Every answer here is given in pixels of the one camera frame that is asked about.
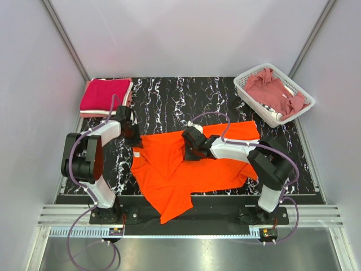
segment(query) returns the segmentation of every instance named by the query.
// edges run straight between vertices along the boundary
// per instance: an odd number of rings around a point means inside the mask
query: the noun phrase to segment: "pink clothing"
[[[100,80],[93,79],[86,84],[85,94],[80,103],[80,111],[110,111],[116,110],[120,105],[115,99],[113,108],[111,107],[112,95],[117,94],[121,104],[127,104],[131,97],[131,79]]]
[[[244,90],[257,102],[265,104],[282,114],[281,121],[288,119],[305,105],[305,97],[298,92],[295,96],[284,87],[281,80],[273,76],[273,70],[265,68],[248,78]]]

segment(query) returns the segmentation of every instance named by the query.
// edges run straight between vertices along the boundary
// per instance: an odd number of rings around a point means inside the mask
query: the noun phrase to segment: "black marble mat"
[[[233,77],[172,77],[134,78],[132,107],[137,113],[141,134],[158,134],[184,130],[188,120],[207,111],[227,113],[232,122],[254,120],[259,134],[272,134],[288,150],[300,169],[298,183],[287,194],[315,192],[309,168],[303,154],[300,138],[293,123],[273,129],[237,96]],[[86,130],[101,119],[84,119]],[[226,123],[222,116],[203,117],[201,125]],[[131,148],[114,139],[104,148],[104,179],[117,195],[140,195],[139,186],[130,172],[133,153]],[[201,195],[259,194],[258,181],[248,179],[238,189],[220,190]],[[64,194],[82,195],[84,191],[67,181]]]

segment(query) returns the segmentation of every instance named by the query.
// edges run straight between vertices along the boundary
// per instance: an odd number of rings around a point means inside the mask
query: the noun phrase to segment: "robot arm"
[[[69,157],[75,141],[81,133],[70,133],[65,140],[61,173],[69,175]],[[119,106],[116,114],[99,129],[85,136],[76,147],[72,169],[75,179],[86,185],[85,191],[94,200],[91,190],[98,199],[98,211],[102,211],[110,220],[119,217],[120,206],[114,192],[103,178],[103,146],[117,137],[124,137],[129,146],[142,147],[137,118],[129,107]]]
[[[258,143],[286,153],[282,146],[272,137],[261,140],[240,141],[225,139],[211,135],[207,138],[199,125],[189,126],[182,134],[186,144],[186,157],[188,161],[200,159],[232,159],[243,161],[252,165],[263,184],[258,206],[267,213],[271,213],[279,204],[283,185],[293,171],[292,165],[286,159],[261,147],[250,146]]]

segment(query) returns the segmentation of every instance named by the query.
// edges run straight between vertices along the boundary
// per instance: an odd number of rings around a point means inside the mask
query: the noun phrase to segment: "white wall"
[[[0,9],[0,270],[23,270],[85,85],[40,1]]]
[[[329,203],[361,266],[361,1],[339,1],[295,81],[316,99],[301,121]]]
[[[91,77],[285,73],[327,0],[51,0]]]

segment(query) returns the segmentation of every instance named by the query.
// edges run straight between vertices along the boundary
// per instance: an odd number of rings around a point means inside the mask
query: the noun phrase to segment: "white laundry basket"
[[[248,81],[248,78],[250,75],[256,75],[259,72],[262,72],[264,68],[271,68],[273,69],[273,76],[277,77],[282,81],[282,83],[287,86],[295,95],[297,92],[301,92],[303,96],[305,96],[305,104],[309,104],[304,109],[300,110],[297,114],[293,115],[292,117],[289,117],[288,119],[284,121],[278,121],[274,117],[272,117],[269,112],[258,102],[256,102],[243,88],[245,84]],[[250,108],[252,108],[263,120],[272,128],[277,127],[278,125],[282,125],[285,123],[288,123],[298,116],[302,115],[306,111],[308,111],[312,106],[315,105],[315,99],[312,98],[307,92],[303,90],[299,85],[297,85],[295,82],[293,82],[287,75],[285,75],[283,72],[281,72],[279,69],[277,69],[275,66],[273,66],[270,63],[261,64],[259,66],[254,67],[253,69],[250,69],[241,75],[237,76],[234,79],[234,83],[237,86],[238,95],[241,97],[242,100],[246,104],[249,105]]]

